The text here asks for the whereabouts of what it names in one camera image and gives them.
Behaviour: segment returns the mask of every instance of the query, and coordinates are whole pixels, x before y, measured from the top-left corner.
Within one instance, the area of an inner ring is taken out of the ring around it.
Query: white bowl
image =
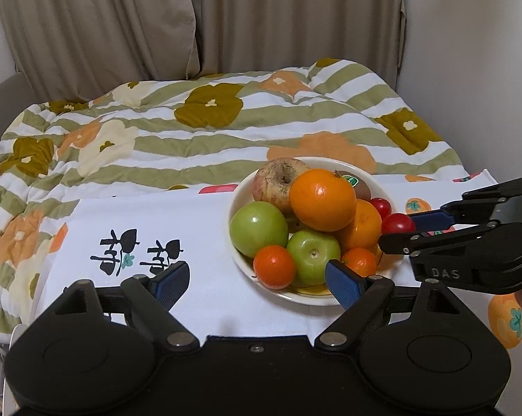
[[[374,197],[382,197],[385,198],[390,202],[392,205],[392,212],[396,212],[397,210],[393,207],[392,198],[390,198],[390,195],[384,190],[384,188],[376,182],[376,180],[367,172],[364,170],[359,169],[358,167],[352,166],[351,164],[347,164],[346,162],[336,161],[335,159],[329,159],[329,158],[319,158],[319,157],[299,157],[298,159],[301,159],[305,164],[307,164],[311,168],[321,168],[326,169],[330,171],[335,170],[341,170],[346,172],[351,172],[353,175],[359,177],[362,179],[365,183],[367,183],[367,186],[371,190],[371,196]],[[326,292],[323,291],[323,295],[320,295],[321,292],[318,292],[317,290],[320,290],[323,288],[321,287],[311,287],[313,295],[309,295],[309,288],[307,290],[302,290],[302,293],[298,293],[297,291],[291,291],[289,289],[281,289],[278,291],[274,291],[272,289],[268,289],[263,286],[263,284],[255,277],[255,273],[253,272],[252,267],[252,260],[249,258],[246,258],[243,256],[233,245],[232,241],[230,240],[230,230],[229,225],[230,221],[232,220],[232,217],[236,214],[238,209],[242,208],[243,206],[247,205],[248,203],[251,203],[253,201],[253,197],[251,195],[251,185],[253,184],[253,178],[255,177],[255,174],[257,171],[251,173],[247,178],[245,178],[239,186],[234,190],[232,193],[232,201],[230,203],[230,208],[228,210],[228,217],[227,217],[227,223],[226,223],[226,233],[225,233],[225,239],[227,248],[232,254],[232,257],[234,258],[234,261],[240,268],[240,270],[245,274],[248,279],[253,281],[256,285],[263,288],[266,292],[271,292],[273,294],[276,294],[277,296],[290,300],[292,302],[302,303],[305,305],[315,305],[315,306],[330,306],[330,305],[339,305],[338,301],[335,299],[332,294],[328,293],[328,290]]]

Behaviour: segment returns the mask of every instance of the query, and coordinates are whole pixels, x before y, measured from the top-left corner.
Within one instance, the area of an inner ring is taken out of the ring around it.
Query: striped blanket
[[[409,181],[467,175],[382,79],[346,60],[127,83],[91,102],[33,105],[0,143],[0,342],[30,322],[44,263],[80,199],[209,192],[282,156],[330,157]]]

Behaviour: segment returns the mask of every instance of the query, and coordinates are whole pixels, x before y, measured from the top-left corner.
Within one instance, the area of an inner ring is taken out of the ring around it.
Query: green apple
[[[238,251],[255,258],[267,245],[288,242],[288,223],[284,215],[267,202],[252,202],[238,209],[230,221],[230,240]]]
[[[286,247],[292,255],[298,272],[294,285],[298,287],[321,285],[325,282],[326,263],[339,260],[338,241],[328,233],[304,229],[294,233]]]

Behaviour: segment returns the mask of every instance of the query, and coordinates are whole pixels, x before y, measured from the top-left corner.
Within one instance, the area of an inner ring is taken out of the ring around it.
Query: curtain
[[[202,75],[360,62],[395,87],[401,0],[192,0]]]
[[[0,15],[40,101],[199,72],[191,0],[0,0]]]

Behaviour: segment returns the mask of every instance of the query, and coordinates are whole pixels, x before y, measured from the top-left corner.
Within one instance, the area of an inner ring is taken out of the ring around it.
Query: blue gripper pad
[[[452,225],[455,225],[455,218],[440,209],[409,214],[409,216],[415,222],[417,231],[420,232],[445,231]]]
[[[149,292],[166,311],[184,295],[190,284],[190,268],[185,261],[171,264],[149,281]]]
[[[349,271],[349,269],[346,273],[337,264],[339,264],[337,260],[328,261],[326,264],[326,286],[336,297],[339,304],[342,305],[342,308],[347,310],[361,298],[361,294],[365,290],[365,280],[355,272]]]

